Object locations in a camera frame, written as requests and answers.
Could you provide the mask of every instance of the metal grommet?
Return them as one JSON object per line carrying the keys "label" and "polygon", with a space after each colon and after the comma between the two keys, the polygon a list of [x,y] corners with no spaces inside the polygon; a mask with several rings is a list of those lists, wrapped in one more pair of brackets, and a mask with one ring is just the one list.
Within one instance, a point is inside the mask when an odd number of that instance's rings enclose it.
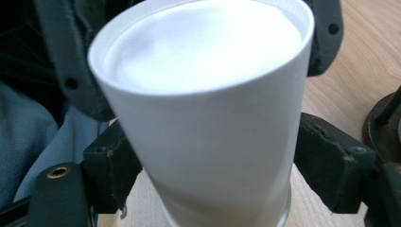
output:
{"label": "metal grommet", "polygon": [[61,178],[65,175],[67,175],[70,171],[71,171],[71,168],[69,166],[56,167],[47,173],[47,178],[58,179],[58,178]]}

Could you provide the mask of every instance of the dark gray fabric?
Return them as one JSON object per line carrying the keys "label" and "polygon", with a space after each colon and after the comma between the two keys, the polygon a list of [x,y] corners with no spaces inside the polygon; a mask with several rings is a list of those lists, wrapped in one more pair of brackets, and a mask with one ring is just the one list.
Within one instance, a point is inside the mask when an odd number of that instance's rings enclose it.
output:
{"label": "dark gray fabric", "polygon": [[0,81],[0,207],[30,195],[36,176],[82,152],[108,124],[64,105],[59,127],[46,108]]}

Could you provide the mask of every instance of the wooden surface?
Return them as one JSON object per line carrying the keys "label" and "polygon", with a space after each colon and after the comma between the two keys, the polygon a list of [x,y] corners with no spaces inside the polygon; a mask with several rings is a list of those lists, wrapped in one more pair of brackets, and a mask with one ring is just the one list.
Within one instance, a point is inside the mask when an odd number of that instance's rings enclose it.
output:
{"label": "wooden surface", "polygon": [[[308,79],[303,111],[315,114],[361,139],[362,125],[376,102],[401,84],[401,1],[342,0],[345,25],[340,53],[330,69]],[[364,226],[357,215],[336,215],[324,207],[296,167],[291,174],[292,205],[286,226]],[[99,226],[167,226],[146,173],[128,200],[128,215],[100,216]]]}

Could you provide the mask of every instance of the dark object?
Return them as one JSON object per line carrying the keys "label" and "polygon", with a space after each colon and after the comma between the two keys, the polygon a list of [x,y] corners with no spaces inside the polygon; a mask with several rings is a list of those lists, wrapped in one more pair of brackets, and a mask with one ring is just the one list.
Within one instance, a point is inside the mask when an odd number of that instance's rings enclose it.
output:
{"label": "dark object", "polygon": [[0,210],[0,226],[24,226],[30,197]]}
{"label": "dark object", "polygon": [[84,152],[84,172],[91,204],[99,214],[123,210],[142,165],[118,122],[114,122]]}
{"label": "dark object", "polygon": [[[388,95],[377,102],[366,117],[363,127],[363,142],[376,151],[379,166],[388,162],[401,163],[401,144],[397,136],[401,109],[396,109],[396,100],[401,97],[400,91],[398,89],[398,95]],[[378,117],[379,121],[387,121],[387,124],[377,123]]]}
{"label": "dark object", "polygon": [[389,123],[390,117],[395,113],[397,108],[401,105],[401,86],[398,90],[392,94],[387,106],[381,112],[381,114],[375,119],[375,122],[380,125],[386,125]]}
{"label": "dark object", "polygon": [[400,226],[401,164],[375,166],[375,152],[317,116],[303,113],[294,163],[330,211],[355,214],[366,226]]}
{"label": "dark object", "polygon": [[92,219],[80,166],[52,166],[39,174],[26,226],[90,226]]}
{"label": "dark object", "polygon": [[317,116],[303,113],[294,163],[330,211],[355,214],[362,176],[375,169],[375,152]]}
{"label": "dark object", "polygon": [[341,6],[338,0],[304,0],[315,15],[315,34],[310,53],[308,76],[324,73],[340,50],[343,36]]}
{"label": "dark object", "polygon": [[107,121],[113,112],[86,61],[96,33],[105,25],[105,8],[96,0],[36,0],[46,49],[64,95],[91,117]]}

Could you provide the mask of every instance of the black plastic bracket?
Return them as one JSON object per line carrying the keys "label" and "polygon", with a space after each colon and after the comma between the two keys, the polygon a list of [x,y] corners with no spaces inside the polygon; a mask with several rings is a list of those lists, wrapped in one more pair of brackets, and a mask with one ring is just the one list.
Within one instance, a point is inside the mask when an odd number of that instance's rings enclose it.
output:
{"label": "black plastic bracket", "polygon": [[83,152],[91,204],[99,214],[124,208],[142,165],[115,121]]}
{"label": "black plastic bracket", "polygon": [[113,112],[87,63],[92,39],[106,23],[98,0],[35,0],[47,53],[65,96],[91,117],[106,121]]}
{"label": "black plastic bracket", "polygon": [[340,0],[304,0],[315,16],[315,34],[310,53],[309,76],[325,72],[340,50],[343,22]]}
{"label": "black plastic bracket", "polygon": [[78,164],[52,166],[36,179],[27,227],[92,225],[82,171]]}

